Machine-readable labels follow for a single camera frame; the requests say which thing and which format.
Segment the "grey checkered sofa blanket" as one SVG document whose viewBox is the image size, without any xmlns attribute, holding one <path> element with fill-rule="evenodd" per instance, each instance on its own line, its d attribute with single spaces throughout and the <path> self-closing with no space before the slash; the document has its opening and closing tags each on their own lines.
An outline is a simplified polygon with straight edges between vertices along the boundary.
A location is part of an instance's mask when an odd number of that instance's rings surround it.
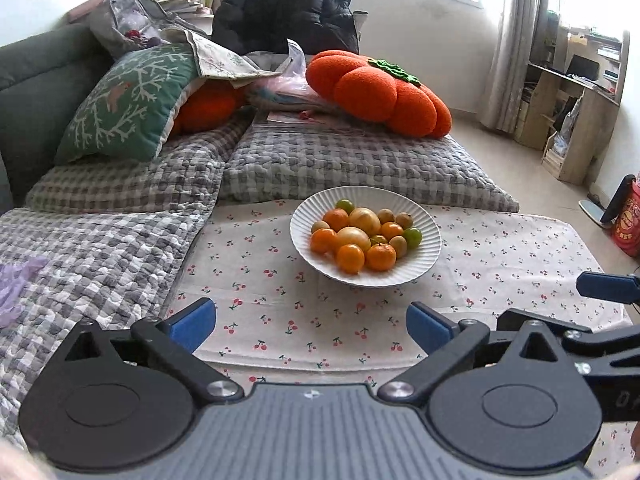
<svg viewBox="0 0 640 480">
<path fill-rule="evenodd" d="M 84 318 L 125 328 L 157 315 L 212 215 L 253 116 L 167 143 L 150 162 L 91 157 L 47 172 L 1 218 L 1 439 L 22 445 L 18 411 Z"/>
</svg>

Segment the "plastic bag on sofa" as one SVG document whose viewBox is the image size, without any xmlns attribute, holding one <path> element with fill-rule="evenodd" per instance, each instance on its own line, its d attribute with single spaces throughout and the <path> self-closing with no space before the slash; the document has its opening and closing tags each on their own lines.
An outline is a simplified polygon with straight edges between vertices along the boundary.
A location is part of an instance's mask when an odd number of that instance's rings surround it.
<svg viewBox="0 0 640 480">
<path fill-rule="evenodd" d="M 258 68 L 273 73 L 245 87 L 245 96 L 258 110 L 266 112 L 322 112 L 337 114 L 340 110 L 311 89 L 306 79 L 310 62 L 300 45 L 288 40 L 288 53 L 254 51 L 244 55 Z"/>
</svg>

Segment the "green patterned pillow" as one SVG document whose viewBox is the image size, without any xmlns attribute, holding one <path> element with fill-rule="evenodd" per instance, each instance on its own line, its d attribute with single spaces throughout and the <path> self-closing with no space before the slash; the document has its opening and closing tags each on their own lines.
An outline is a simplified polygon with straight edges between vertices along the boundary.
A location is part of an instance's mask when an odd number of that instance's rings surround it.
<svg viewBox="0 0 640 480">
<path fill-rule="evenodd" d="M 202 83 L 188 44 L 126 54 L 80 104 L 54 162 L 66 165 L 90 155 L 149 162 Z"/>
</svg>

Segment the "grey curtain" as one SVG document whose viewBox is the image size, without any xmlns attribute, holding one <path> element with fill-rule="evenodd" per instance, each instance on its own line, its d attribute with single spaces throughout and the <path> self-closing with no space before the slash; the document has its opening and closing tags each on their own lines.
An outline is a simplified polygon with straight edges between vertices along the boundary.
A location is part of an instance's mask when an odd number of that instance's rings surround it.
<svg viewBox="0 0 640 480">
<path fill-rule="evenodd" d="M 502 0 L 497 42 L 477 112 L 485 128 L 514 133 L 528 62 L 547 9 L 548 0 Z"/>
</svg>

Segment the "black down jacket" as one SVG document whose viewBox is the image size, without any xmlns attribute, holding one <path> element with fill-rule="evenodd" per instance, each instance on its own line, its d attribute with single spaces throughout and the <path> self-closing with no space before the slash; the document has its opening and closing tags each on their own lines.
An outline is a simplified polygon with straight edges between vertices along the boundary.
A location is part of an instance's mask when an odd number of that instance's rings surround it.
<svg viewBox="0 0 640 480">
<path fill-rule="evenodd" d="M 286 53 L 288 40 L 307 54 L 359 52 L 349 0 L 222 0 L 210 40 L 239 55 Z"/>
</svg>

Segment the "small yellow-green fruit in plate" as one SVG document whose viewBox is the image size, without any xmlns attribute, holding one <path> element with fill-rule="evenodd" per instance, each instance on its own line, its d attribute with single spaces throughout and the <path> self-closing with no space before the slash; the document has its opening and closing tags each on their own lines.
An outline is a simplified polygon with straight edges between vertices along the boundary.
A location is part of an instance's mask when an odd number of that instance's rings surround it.
<svg viewBox="0 0 640 480">
<path fill-rule="evenodd" d="M 372 244 L 372 245 L 382 245 L 382 244 L 387 244 L 387 240 L 386 240 L 386 238 L 385 238 L 383 235 L 381 235 L 381 234 L 378 234 L 378 235 L 372 236 L 372 237 L 370 238 L 370 241 L 371 241 L 371 244 Z"/>
</svg>

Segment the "smooth orange fruit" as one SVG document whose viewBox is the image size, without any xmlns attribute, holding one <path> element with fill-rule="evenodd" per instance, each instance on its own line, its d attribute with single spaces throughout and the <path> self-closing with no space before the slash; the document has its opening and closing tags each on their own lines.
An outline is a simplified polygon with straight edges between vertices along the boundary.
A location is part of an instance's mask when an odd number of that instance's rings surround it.
<svg viewBox="0 0 640 480">
<path fill-rule="evenodd" d="M 324 255 L 334 252 L 337 244 L 337 234 L 330 228 L 315 230 L 311 234 L 309 247 L 312 252 Z"/>
<path fill-rule="evenodd" d="M 358 274 L 366 263 L 364 251 L 356 244 L 346 244 L 337 249 L 337 267 L 347 274 Z"/>
</svg>

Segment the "large yellow fruit back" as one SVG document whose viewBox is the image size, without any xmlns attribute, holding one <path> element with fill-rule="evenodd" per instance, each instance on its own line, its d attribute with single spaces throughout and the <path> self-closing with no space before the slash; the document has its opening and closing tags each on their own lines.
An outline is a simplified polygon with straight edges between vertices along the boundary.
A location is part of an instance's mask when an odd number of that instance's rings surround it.
<svg viewBox="0 0 640 480">
<path fill-rule="evenodd" d="M 381 221 L 378 215 L 367 207 L 357 207 L 349 214 L 349 225 L 365 232 L 368 237 L 378 235 Z"/>
</svg>

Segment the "large yellow fruit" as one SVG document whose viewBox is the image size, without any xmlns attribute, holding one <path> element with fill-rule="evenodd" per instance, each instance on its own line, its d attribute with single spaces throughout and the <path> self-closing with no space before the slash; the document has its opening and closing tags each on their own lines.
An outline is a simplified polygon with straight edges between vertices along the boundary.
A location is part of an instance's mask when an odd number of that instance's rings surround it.
<svg viewBox="0 0 640 480">
<path fill-rule="evenodd" d="M 349 214 L 349 225 L 365 232 L 368 237 L 378 235 L 381 221 L 378 215 L 367 207 L 357 207 Z"/>
<path fill-rule="evenodd" d="M 335 250 L 339 250 L 345 245 L 356 245 L 363 252 L 367 252 L 371 247 L 370 236 L 362 229 L 356 228 L 356 226 L 346 226 L 337 232 L 337 244 Z"/>
</svg>

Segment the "brown longan fruit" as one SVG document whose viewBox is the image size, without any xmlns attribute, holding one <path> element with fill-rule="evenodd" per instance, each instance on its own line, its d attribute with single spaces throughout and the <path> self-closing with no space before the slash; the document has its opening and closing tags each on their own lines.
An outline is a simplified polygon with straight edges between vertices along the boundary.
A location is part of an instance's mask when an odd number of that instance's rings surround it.
<svg viewBox="0 0 640 480">
<path fill-rule="evenodd" d="M 378 211 L 378 220 L 380 220 L 382 224 L 385 224 L 388 222 L 394 222 L 396 220 L 396 216 L 390 209 L 383 208 Z"/>
</svg>

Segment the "large yellow fruit front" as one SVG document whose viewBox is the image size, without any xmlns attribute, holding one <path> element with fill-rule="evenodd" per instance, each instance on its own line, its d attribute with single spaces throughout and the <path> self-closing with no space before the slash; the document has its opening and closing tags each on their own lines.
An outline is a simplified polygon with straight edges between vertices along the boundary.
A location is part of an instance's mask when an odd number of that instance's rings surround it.
<svg viewBox="0 0 640 480">
<path fill-rule="evenodd" d="M 356 226 L 346 226 L 337 232 L 337 244 L 335 250 L 339 250 L 345 245 L 356 245 L 363 252 L 367 252 L 371 247 L 370 236 L 362 229 L 356 228 Z"/>
</svg>

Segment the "dark green sofa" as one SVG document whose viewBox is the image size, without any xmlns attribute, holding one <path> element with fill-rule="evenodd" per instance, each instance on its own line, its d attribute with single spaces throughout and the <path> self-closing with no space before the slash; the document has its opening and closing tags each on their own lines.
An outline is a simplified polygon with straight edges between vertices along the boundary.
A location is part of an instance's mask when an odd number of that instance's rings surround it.
<svg viewBox="0 0 640 480">
<path fill-rule="evenodd" d="M 1 211 L 21 206 L 54 165 L 78 106 L 113 64 L 81 24 L 1 48 Z"/>
</svg>

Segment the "red printed bag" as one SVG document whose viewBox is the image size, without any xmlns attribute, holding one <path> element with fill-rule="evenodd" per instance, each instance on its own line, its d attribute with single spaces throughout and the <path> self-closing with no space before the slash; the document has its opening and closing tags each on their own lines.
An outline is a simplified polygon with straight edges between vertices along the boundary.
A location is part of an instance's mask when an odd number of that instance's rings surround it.
<svg viewBox="0 0 640 480">
<path fill-rule="evenodd" d="M 638 257 L 640 247 L 640 194 L 638 179 L 631 181 L 620 214 L 617 216 L 612 239 L 628 256 Z"/>
</svg>

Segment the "green lime fruit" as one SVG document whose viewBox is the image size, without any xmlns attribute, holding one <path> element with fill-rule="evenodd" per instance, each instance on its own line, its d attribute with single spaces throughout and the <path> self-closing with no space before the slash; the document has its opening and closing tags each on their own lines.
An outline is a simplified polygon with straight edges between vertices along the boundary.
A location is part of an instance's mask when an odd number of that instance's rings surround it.
<svg viewBox="0 0 640 480">
<path fill-rule="evenodd" d="M 422 243 L 422 238 L 423 238 L 422 232 L 418 228 L 415 228 L 414 226 L 412 226 L 411 228 L 405 229 L 405 231 L 402 233 L 402 236 L 406 240 L 409 250 L 418 248 Z"/>
</svg>

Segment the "brown longan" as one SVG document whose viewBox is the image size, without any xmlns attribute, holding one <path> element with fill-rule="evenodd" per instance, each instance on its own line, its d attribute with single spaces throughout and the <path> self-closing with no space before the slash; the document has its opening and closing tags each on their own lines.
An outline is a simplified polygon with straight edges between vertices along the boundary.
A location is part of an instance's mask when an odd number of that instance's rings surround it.
<svg viewBox="0 0 640 480">
<path fill-rule="evenodd" d="M 390 246 L 394 248 L 396 252 L 396 258 L 401 259 L 407 255 L 408 252 L 408 242 L 402 235 L 394 236 L 389 242 Z"/>
<path fill-rule="evenodd" d="M 400 214 L 398 214 L 396 216 L 395 222 L 404 230 L 409 229 L 413 226 L 412 215 L 408 214 L 408 212 L 401 212 Z"/>
<path fill-rule="evenodd" d="M 323 229 L 329 229 L 330 226 L 323 220 L 319 220 L 314 222 L 314 224 L 311 227 L 311 232 L 317 232 L 319 230 L 323 230 Z"/>
</svg>

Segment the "white ribbed plate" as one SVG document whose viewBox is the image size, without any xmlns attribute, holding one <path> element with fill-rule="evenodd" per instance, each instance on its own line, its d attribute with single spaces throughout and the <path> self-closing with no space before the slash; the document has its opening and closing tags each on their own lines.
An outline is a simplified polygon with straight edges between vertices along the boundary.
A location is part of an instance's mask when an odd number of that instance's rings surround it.
<svg viewBox="0 0 640 480">
<path fill-rule="evenodd" d="M 293 212 L 292 243 L 327 278 L 392 287 L 422 278 L 442 251 L 436 222 L 397 193 L 351 185 L 306 198 Z"/>
</svg>

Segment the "stemmed orange tangerine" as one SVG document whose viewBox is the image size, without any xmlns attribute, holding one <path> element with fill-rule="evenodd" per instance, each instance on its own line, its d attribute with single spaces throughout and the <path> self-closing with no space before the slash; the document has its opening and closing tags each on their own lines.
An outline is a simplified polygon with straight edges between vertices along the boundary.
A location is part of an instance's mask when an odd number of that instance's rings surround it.
<svg viewBox="0 0 640 480">
<path fill-rule="evenodd" d="M 390 244 L 375 244 L 366 253 L 366 265 L 374 272 L 386 272 L 396 264 L 396 250 Z"/>
</svg>

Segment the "cherry print cloth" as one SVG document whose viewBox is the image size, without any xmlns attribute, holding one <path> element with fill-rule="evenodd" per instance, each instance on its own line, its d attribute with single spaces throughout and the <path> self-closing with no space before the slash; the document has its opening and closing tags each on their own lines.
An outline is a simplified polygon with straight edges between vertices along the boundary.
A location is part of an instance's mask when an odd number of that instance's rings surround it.
<svg viewBox="0 0 640 480">
<path fill-rule="evenodd" d="M 435 265 L 415 281 L 359 288 L 326 278 L 296 252 L 296 203 L 219 206 L 192 246 L 168 302 L 216 304 L 198 357 L 244 388 L 258 382 L 364 382 L 378 387 L 418 362 L 406 330 L 420 301 L 460 320 L 494 325 L 510 308 L 612 330 L 626 309 L 582 298 L 577 275 L 598 263 L 568 224 L 544 217 L 432 207 L 442 233 Z"/>
</svg>

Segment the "wooden desk shelf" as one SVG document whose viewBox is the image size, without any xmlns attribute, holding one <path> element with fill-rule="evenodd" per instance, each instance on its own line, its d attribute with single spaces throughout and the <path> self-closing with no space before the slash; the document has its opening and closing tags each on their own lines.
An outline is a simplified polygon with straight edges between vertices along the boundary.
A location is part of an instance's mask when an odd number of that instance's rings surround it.
<svg viewBox="0 0 640 480">
<path fill-rule="evenodd" d="M 581 185 L 611 140 L 620 109 L 630 33 L 604 36 L 547 13 L 526 68 L 514 140 L 541 152 L 560 181 Z"/>
</svg>

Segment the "orange persimmon plush cushion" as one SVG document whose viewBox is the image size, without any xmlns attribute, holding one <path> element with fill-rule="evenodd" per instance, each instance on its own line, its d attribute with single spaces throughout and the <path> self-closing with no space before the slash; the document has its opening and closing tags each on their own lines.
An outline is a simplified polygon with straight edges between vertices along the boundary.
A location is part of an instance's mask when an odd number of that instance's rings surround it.
<svg viewBox="0 0 640 480">
<path fill-rule="evenodd" d="M 306 81 L 343 112 L 400 136 L 440 139 L 450 133 L 445 102 L 418 77 L 382 58 L 326 50 L 311 59 Z"/>
</svg>

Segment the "small orange fruit in plate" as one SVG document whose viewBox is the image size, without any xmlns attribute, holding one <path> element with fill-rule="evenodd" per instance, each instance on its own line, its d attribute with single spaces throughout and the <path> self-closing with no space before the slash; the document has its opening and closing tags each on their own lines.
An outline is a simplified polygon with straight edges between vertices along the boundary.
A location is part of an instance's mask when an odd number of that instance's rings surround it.
<svg viewBox="0 0 640 480">
<path fill-rule="evenodd" d="M 403 236 L 405 229 L 396 222 L 386 222 L 381 226 L 380 234 L 389 242 L 396 236 Z"/>
</svg>

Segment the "brown longan front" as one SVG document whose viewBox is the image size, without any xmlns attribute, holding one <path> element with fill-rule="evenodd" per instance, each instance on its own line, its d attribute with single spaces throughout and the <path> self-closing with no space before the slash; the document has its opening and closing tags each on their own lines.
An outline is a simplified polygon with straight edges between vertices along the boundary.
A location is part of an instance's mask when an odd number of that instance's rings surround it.
<svg viewBox="0 0 640 480">
<path fill-rule="evenodd" d="M 396 258 L 401 259 L 407 255 L 408 252 L 408 242 L 402 235 L 394 236 L 389 242 L 390 246 L 394 248 L 396 252 Z"/>
</svg>

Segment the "grey checkered quilt cushion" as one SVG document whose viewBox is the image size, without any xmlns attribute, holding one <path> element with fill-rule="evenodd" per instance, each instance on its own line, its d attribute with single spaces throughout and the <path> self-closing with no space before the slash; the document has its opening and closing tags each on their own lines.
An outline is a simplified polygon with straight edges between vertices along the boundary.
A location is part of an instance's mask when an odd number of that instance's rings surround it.
<svg viewBox="0 0 640 480">
<path fill-rule="evenodd" d="M 303 200 L 327 188 L 372 186 L 421 205 L 518 212 L 451 136 L 409 139 L 380 128 L 285 125 L 256 119 L 224 168 L 221 200 Z"/>
</svg>

